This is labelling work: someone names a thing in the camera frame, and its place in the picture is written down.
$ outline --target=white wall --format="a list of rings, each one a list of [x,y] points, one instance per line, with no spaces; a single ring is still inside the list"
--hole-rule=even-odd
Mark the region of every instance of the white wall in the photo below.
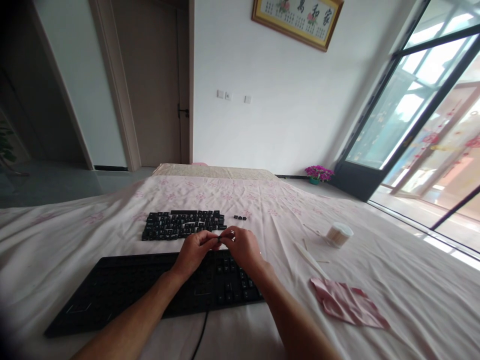
[[[416,2],[346,0],[324,53],[253,22],[253,1],[196,0],[193,161],[279,175],[330,166]]]
[[[93,165],[126,167],[88,0],[34,0]]]

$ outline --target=baseboard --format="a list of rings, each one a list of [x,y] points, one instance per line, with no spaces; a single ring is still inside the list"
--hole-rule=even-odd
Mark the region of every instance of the baseboard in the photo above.
[[[301,176],[301,175],[275,175],[277,178],[281,179],[302,179],[306,180],[309,177],[308,176]]]
[[[126,166],[95,165],[93,168],[95,170],[101,170],[101,171],[128,171],[129,170],[129,168]]]

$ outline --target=door frame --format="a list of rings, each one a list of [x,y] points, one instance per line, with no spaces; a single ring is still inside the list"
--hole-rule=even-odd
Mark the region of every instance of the door frame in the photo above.
[[[159,3],[174,7],[171,2],[163,2],[156,0]],[[125,69],[122,60],[122,53],[120,49],[120,41],[117,34],[117,26],[115,24],[115,16],[111,0],[88,0],[90,10],[95,24],[95,29],[100,44],[103,63],[108,78],[108,85],[110,87],[113,107],[115,108],[116,120],[120,130],[121,142],[125,152],[126,162],[129,172],[137,171],[142,165],[140,160],[140,150],[135,132],[134,117],[132,107],[130,104],[129,90],[127,86],[127,78],[125,76]],[[193,50],[194,50],[194,1],[188,2],[188,26],[189,26],[189,94],[190,94],[190,134],[189,134],[189,162],[193,159]]]

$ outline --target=keyboard cable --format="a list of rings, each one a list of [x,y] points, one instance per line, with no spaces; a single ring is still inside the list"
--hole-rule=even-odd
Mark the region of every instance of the keyboard cable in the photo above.
[[[201,329],[200,338],[198,339],[198,343],[196,344],[195,352],[193,353],[193,356],[191,357],[191,360],[195,359],[195,355],[197,355],[197,351],[199,350],[200,343],[202,342],[202,338],[204,337],[205,325],[207,325],[207,318],[208,317],[209,317],[209,312],[207,311],[206,314],[205,314],[205,320],[203,320],[203,327]]]

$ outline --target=door handle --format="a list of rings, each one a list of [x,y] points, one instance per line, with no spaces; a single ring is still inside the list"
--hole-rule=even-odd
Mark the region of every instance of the door handle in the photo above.
[[[180,119],[180,112],[184,112],[184,113],[185,113],[185,116],[186,116],[187,118],[190,117],[190,111],[189,111],[188,109],[181,110],[179,103],[176,105],[176,112],[177,112],[177,114],[178,114],[178,118],[179,118],[179,119]]]

